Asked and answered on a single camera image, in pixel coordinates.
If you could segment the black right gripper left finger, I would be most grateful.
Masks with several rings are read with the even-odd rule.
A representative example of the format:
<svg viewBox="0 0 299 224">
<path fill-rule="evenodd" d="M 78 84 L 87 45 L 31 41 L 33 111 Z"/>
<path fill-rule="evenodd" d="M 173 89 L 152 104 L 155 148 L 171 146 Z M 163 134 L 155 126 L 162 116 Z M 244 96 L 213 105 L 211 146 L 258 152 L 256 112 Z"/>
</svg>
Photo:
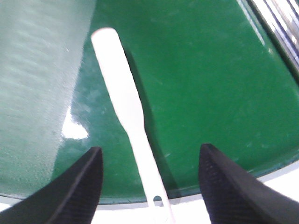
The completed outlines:
<svg viewBox="0 0 299 224">
<path fill-rule="evenodd" d="M 0 213 L 2 224 L 89 224 L 100 200 L 103 155 L 90 148 L 59 177 Z"/>
</svg>

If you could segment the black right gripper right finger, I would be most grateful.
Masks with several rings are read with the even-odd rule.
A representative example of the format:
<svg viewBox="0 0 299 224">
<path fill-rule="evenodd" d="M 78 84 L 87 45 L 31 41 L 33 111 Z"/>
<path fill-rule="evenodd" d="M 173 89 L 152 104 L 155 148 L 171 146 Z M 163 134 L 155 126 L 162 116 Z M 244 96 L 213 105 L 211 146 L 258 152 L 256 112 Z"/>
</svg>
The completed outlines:
<svg viewBox="0 0 299 224">
<path fill-rule="evenodd" d="M 267 187 L 210 143 L 199 152 L 199 187 L 213 224 L 297 224 L 299 203 Z"/>
</svg>

